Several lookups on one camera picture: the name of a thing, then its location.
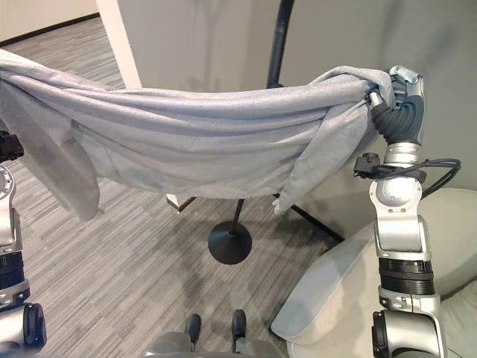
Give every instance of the white wall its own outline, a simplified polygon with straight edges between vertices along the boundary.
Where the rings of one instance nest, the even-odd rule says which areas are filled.
[[[279,0],[98,0],[121,71],[144,87],[231,91],[263,88]],[[477,1],[297,0],[281,82],[304,84],[338,66],[400,63],[426,76],[423,157],[457,157],[453,187],[477,190]],[[384,153],[377,140],[369,150]],[[345,236],[374,217],[369,182],[352,163],[316,189],[306,208]],[[431,172],[429,182],[440,173]]]
[[[0,0],[0,41],[97,12],[95,0]]]

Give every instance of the wall baseboard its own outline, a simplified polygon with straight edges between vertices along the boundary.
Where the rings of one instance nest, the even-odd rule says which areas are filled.
[[[95,19],[97,17],[99,17],[99,13],[92,13],[90,15],[78,17],[76,19],[71,19],[71,20],[68,20],[68,21],[65,21],[65,22],[60,22],[59,24],[56,24],[56,25],[47,26],[46,28],[40,28],[38,30],[28,32],[28,33],[23,34],[23,35],[12,37],[11,39],[8,39],[8,40],[0,41],[0,47],[6,46],[6,45],[11,45],[12,43],[17,43],[18,41],[26,40],[26,39],[29,39],[31,37],[35,37],[35,36],[44,34],[44,33],[49,32],[49,31],[57,30],[58,28],[65,28],[66,26],[70,26],[70,25],[73,25],[73,24],[78,24],[79,22],[83,22],[83,21],[90,20],[90,19]]]

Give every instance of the gray cloth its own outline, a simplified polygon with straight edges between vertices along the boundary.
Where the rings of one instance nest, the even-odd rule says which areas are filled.
[[[1,60],[0,120],[25,165],[80,219],[97,177],[205,198],[279,193],[280,213],[374,135],[364,102],[385,72],[341,66],[308,85],[248,92],[113,90],[43,66]]]

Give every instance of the lamp base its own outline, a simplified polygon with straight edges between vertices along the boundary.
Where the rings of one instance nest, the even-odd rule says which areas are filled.
[[[220,263],[235,265],[245,260],[252,249],[252,236],[247,228],[236,223],[234,233],[230,233],[233,222],[221,222],[209,235],[209,251]]]

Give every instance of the black pole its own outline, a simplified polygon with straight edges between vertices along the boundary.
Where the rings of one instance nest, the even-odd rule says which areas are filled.
[[[278,83],[282,69],[283,52],[285,51],[286,34],[290,22],[294,0],[280,2],[277,23],[275,24],[274,44],[271,48],[270,66],[268,67],[267,88],[281,87]]]
[[[236,214],[233,217],[232,227],[229,230],[230,235],[235,235],[237,229],[237,222],[239,222],[239,216],[241,212],[241,208],[244,206],[245,199],[239,199],[236,208]]]

